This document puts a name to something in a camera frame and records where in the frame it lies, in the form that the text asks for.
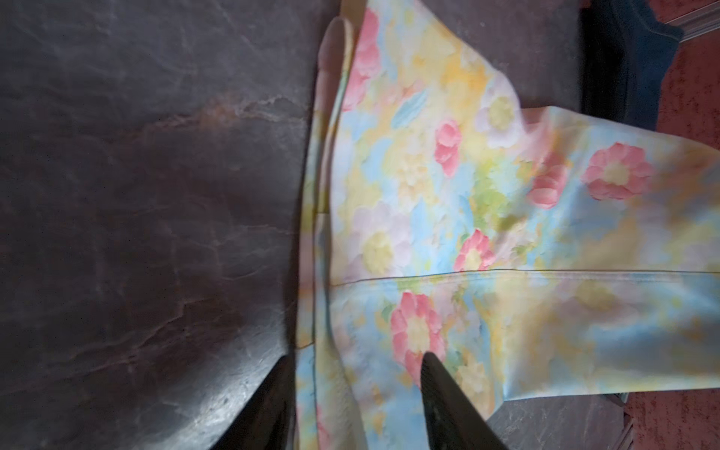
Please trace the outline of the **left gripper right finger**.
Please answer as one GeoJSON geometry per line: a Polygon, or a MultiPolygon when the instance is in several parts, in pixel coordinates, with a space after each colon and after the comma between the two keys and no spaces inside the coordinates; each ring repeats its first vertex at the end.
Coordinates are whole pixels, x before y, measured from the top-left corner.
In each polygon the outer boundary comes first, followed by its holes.
{"type": "Polygon", "coordinates": [[[433,352],[423,356],[421,393],[430,449],[507,449],[433,352]]]}

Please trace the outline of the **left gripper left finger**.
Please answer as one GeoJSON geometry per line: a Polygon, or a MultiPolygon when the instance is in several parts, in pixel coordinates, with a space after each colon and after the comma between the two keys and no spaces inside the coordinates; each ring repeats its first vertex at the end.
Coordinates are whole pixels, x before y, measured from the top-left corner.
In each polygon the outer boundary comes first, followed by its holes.
{"type": "Polygon", "coordinates": [[[290,449],[293,432],[294,364],[285,355],[211,449],[290,449]]]}

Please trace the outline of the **blue denim skirt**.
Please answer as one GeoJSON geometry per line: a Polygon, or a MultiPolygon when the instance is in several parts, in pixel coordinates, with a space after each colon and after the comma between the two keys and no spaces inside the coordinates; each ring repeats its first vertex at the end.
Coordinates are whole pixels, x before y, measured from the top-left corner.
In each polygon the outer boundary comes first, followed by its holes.
{"type": "Polygon", "coordinates": [[[581,112],[654,131],[663,80],[684,37],[646,1],[595,0],[580,14],[581,112]]]}

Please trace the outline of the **right aluminium corner post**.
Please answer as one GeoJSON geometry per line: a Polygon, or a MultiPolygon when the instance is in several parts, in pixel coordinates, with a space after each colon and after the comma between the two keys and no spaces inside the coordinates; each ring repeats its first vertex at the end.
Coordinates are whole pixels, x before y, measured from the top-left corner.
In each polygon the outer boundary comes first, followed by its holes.
{"type": "Polygon", "coordinates": [[[673,19],[669,25],[682,29],[682,42],[717,31],[720,29],[720,2],[716,1],[673,19]]]}

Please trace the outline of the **pastel floral skirt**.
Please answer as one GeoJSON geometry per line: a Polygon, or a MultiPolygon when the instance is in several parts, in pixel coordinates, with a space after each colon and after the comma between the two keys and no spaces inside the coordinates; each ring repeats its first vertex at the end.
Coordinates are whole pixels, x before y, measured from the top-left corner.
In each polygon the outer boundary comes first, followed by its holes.
{"type": "Polygon", "coordinates": [[[719,384],[719,154],[557,107],[419,1],[344,1],[318,54],[298,449],[425,449],[433,354],[473,412],[719,384]]]}

